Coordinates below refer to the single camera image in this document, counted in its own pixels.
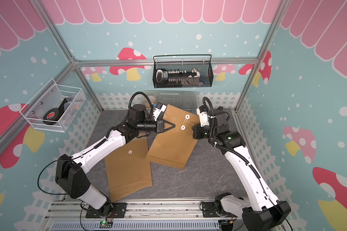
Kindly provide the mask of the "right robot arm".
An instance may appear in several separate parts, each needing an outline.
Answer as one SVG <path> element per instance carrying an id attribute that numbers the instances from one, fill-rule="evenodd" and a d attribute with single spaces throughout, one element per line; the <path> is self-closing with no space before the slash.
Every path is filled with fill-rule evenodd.
<path id="1" fill-rule="evenodd" d="M 214 108 L 208 97 L 197 109 L 200 123 L 193 130 L 196 140 L 207 139 L 235 169 L 248 199 L 237 198 L 231 193 L 215 197 L 215 213 L 220 217 L 231 215 L 243 220 L 250 231 L 269 231 L 284 222 L 291 212 L 288 202 L 281 201 L 269 188 L 250 157 L 246 143 L 238 131 L 228 125 L 230 115 L 222 107 Z"/>

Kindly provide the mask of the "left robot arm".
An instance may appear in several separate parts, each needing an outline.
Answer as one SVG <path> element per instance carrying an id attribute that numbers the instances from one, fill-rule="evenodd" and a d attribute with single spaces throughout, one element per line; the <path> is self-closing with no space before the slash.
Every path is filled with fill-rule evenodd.
<path id="1" fill-rule="evenodd" d="M 72 199 L 79 199 L 96 210 L 98 216 L 109 218 L 114 214 L 111 200 L 91 185 L 86 174 L 113 151 L 123 147 L 140 133 L 164 133 L 166 124 L 175 128 L 175 124 L 164 120 L 168 105 L 154 105 L 143 92 L 136 92 L 128 104 L 128 112 L 118 125 L 110 128 L 106 135 L 72 156 L 62 155 L 54 161 L 56 164 L 55 182 Z"/>

